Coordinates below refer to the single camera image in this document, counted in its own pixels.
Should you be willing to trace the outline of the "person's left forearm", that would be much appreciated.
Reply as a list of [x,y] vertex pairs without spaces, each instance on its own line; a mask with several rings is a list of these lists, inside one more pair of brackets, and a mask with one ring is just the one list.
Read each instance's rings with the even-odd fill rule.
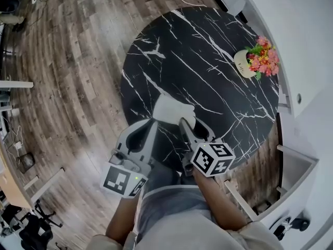
[[124,245],[127,236],[133,231],[139,196],[121,198],[119,205],[108,224],[105,236]]

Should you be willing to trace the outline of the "person's grey shirt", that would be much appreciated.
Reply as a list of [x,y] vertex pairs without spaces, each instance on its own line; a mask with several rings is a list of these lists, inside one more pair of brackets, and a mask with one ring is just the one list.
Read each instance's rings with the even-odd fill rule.
[[257,230],[220,228],[197,188],[144,195],[135,250],[264,250]]

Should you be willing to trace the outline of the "person's beige right sleeve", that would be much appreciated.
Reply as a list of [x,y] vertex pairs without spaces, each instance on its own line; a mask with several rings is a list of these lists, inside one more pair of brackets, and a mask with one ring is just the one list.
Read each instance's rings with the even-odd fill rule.
[[229,233],[244,250],[284,250],[277,237],[259,221]]

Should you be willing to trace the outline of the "person's beige sleeve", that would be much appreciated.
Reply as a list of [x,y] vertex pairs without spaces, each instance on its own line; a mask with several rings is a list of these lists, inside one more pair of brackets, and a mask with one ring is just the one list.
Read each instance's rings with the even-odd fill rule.
[[229,233],[244,250],[284,250],[277,237],[259,221]]
[[115,240],[99,234],[92,237],[85,250],[133,250],[135,247],[136,237],[136,233],[133,231],[130,232],[125,239],[124,245],[121,245]]

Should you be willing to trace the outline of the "black marble round table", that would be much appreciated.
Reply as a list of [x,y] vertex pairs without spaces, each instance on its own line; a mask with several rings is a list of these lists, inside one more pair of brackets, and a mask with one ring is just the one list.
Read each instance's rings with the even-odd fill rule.
[[266,141],[276,119],[277,76],[246,79],[234,55],[257,35],[222,10],[185,7],[148,24],[126,55],[121,79],[128,124],[151,118],[160,95],[194,107],[200,120],[245,163]]

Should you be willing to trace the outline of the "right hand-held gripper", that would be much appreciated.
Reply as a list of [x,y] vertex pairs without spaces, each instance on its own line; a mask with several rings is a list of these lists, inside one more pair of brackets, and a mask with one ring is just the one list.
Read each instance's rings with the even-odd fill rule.
[[197,168],[205,177],[215,177],[229,171],[236,156],[230,146],[220,138],[215,139],[213,130],[202,120],[196,120],[194,130],[185,118],[179,121],[183,141],[190,151],[183,160],[185,175],[192,176]]

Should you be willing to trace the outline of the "white curved counter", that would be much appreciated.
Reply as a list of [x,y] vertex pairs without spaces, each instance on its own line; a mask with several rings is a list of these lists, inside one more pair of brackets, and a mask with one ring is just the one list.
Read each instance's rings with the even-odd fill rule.
[[333,144],[318,144],[314,154],[291,146],[277,149],[283,154],[282,183],[277,188],[281,196],[264,212],[257,214],[230,180],[224,185],[251,221],[260,221],[271,231],[287,217],[310,220],[305,231],[286,232],[281,240],[285,250],[325,249],[333,240],[329,235],[320,242],[333,226]]

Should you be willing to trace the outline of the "person's blue jeans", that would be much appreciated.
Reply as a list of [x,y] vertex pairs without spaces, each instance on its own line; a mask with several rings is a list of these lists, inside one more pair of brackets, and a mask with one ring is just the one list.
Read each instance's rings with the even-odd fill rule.
[[158,188],[163,188],[167,186],[194,186],[198,187],[193,176],[185,176],[184,173],[179,173],[169,167],[162,164],[157,164],[151,170],[148,175],[148,181],[144,186],[146,192],[154,191]]

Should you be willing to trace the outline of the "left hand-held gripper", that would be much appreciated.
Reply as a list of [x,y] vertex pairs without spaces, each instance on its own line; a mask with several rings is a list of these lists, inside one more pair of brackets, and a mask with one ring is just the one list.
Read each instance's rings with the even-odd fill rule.
[[151,154],[157,135],[154,119],[138,121],[123,130],[110,160],[105,164],[100,187],[122,198],[134,198],[152,170]]

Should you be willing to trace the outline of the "cream pot of pink flowers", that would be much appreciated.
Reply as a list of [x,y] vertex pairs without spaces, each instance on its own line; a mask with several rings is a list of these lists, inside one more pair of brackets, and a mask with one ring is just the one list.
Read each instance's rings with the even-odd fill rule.
[[258,36],[254,47],[245,47],[234,56],[238,72],[244,78],[275,76],[279,72],[279,57],[277,49],[264,36]]

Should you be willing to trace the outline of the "wooden desk with white legs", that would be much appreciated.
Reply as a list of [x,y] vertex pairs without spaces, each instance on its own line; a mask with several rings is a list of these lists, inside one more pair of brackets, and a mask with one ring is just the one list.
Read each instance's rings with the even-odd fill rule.
[[34,181],[27,185],[22,185],[16,175],[13,165],[8,156],[8,151],[0,136],[0,189],[6,196],[6,201],[14,206],[31,209],[34,203],[55,183],[60,177],[65,175],[65,170],[60,170],[54,174],[38,191],[32,196],[27,193]]

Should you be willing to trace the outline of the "black floor bin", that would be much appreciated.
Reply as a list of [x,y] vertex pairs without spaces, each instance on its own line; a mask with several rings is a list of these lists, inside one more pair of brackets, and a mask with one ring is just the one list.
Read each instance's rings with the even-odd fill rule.
[[26,153],[16,158],[16,164],[19,171],[25,174],[30,168],[35,165],[35,159],[32,153]]

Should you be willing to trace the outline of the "person's right forearm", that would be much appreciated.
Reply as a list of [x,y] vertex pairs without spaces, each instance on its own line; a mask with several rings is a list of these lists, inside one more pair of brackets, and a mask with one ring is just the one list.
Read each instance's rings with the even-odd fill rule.
[[197,168],[193,169],[193,176],[219,227],[238,231],[248,224],[243,213],[213,178],[207,178]]

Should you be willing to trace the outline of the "person's beige left sleeve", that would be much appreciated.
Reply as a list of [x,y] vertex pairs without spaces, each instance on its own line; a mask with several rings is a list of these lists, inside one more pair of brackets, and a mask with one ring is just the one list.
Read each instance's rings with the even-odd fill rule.
[[121,245],[115,240],[99,234],[92,237],[85,250],[133,250],[135,247],[136,237],[136,233],[133,231],[130,232],[125,239],[124,245]]

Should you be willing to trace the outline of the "black swivel chair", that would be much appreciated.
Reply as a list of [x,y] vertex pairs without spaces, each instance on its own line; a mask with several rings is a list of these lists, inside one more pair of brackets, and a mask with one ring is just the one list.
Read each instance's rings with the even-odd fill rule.
[[27,220],[28,224],[19,232],[21,239],[21,247],[24,250],[47,250],[47,245],[53,238],[52,226],[62,228],[63,223],[56,223],[52,217],[56,215],[53,211],[51,214],[46,214],[38,199],[34,206],[34,213],[28,212],[21,219]]

